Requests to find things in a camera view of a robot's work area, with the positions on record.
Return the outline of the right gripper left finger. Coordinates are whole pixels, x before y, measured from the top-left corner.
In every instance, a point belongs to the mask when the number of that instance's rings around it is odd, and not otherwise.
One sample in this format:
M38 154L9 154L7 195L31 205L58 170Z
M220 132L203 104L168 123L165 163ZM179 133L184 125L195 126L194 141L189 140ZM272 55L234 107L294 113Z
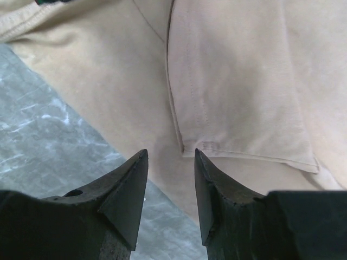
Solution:
M129 259L148 174L143 149L64 196L1 191L1 259Z

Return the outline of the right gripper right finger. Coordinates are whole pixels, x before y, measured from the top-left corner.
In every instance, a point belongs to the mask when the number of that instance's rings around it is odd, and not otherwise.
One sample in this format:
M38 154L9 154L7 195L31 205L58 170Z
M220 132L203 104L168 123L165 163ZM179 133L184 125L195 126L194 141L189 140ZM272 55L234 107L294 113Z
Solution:
M209 259L346 259L346 192L263 196L195 151L202 244Z

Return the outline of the beige t shirt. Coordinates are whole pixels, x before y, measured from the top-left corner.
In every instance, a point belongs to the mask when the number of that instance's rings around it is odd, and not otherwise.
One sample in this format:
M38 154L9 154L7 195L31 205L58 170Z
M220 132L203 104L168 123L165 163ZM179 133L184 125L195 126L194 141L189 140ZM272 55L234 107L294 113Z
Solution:
M1 42L194 220L195 149L261 194L346 189L346 1L1 1Z

